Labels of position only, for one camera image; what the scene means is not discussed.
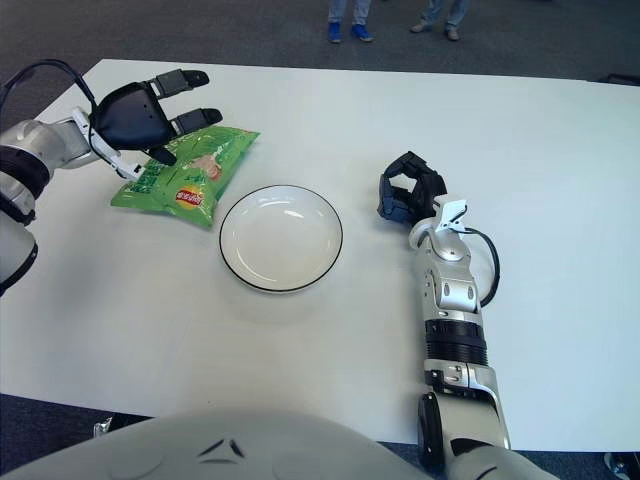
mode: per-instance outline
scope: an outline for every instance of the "jeans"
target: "jeans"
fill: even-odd
[[[470,0],[454,0],[451,10],[449,10],[449,18],[447,18],[447,25],[445,30],[451,30],[452,28],[458,28],[460,22],[464,18],[465,13],[469,9]],[[442,4],[444,0],[429,0],[427,9],[422,13],[422,19],[427,22],[427,25],[433,25],[442,10]]]
[[[371,0],[353,0],[353,24],[366,25]],[[329,23],[342,23],[347,0],[329,0]]]

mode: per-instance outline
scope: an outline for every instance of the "snack bag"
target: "snack bag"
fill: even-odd
[[[210,227],[218,199],[258,135],[211,126],[180,137],[167,145],[175,165],[150,159],[138,181],[123,186],[111,205],[169,212]]]

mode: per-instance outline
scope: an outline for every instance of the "sneaker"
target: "sneaker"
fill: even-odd
[[[425,20],[420,20],[420,23],[411,27],[409,31],[411,33],[430,32],[432,28],[433,26],[429,25]]]
[[[452,42],[457,42],[458,40],[460,40],[460,34],[458,33],[458,30],[455,28],[449,28],[445,30],[444,33],[447,36],[447,38]]]
[[[340,43],[342,35],[340,35],[340,24],[337,22],[329,24],[329,41],[331,43]]]
[[[351,27],[351,33],[354,37],[362,40],[363,42],[373,42],[373,37],[367,32],[367,27],[364,25],[354,25]]]

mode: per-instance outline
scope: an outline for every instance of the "blue shoe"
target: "blue shoe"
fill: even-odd
[[[354,25],[351,27],[351,34],[362,40],[363,42],[373,42],[373,37],[371,36],[371,34],[369,32],[367,32],[367,27],[365,27],[364,25]]]
[[[340,43],[342,41],[342,35],[340,35],[340,24],[338,22],[332,22],[329,24],[329,41],[331,43]]]

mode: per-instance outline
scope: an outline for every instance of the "chip bag logo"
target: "chip bag logo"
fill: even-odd
[[[203,198],[202,191],[197,187],[184,187],[176,193],[176,203],[187,210],[199,206]]]

